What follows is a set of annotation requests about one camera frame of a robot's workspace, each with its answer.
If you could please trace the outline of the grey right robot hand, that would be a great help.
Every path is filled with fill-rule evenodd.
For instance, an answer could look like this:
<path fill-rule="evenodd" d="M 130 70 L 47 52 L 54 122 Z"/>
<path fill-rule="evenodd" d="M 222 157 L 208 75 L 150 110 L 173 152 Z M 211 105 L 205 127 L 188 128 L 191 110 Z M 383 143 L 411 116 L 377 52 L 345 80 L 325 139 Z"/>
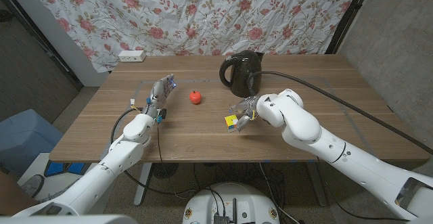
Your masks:
<path fill-rule="evenodd" d="M 230 113 L 242 114 L 236 123 L 237 131 L 241 131 L 250 121 L 254 120 L 258 116 L 256 107 L 259 98 L 259 95 L 253 95 L 229 108 Z"/>

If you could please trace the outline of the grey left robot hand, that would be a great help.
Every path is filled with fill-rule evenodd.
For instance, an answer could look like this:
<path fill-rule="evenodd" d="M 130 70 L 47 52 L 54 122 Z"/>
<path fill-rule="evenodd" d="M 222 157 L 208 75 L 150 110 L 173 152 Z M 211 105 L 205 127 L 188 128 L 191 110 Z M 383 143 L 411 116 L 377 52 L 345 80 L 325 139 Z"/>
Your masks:
<path fill-rule="evenodd" d="M 175 87 L 174 74 L 169 74 L 159 81 L 156 81 L 146 99 L 146 105 L 143 107 L 141 113 L 156 118 L 161 109 L 163 109 L 169 94 Z"/>

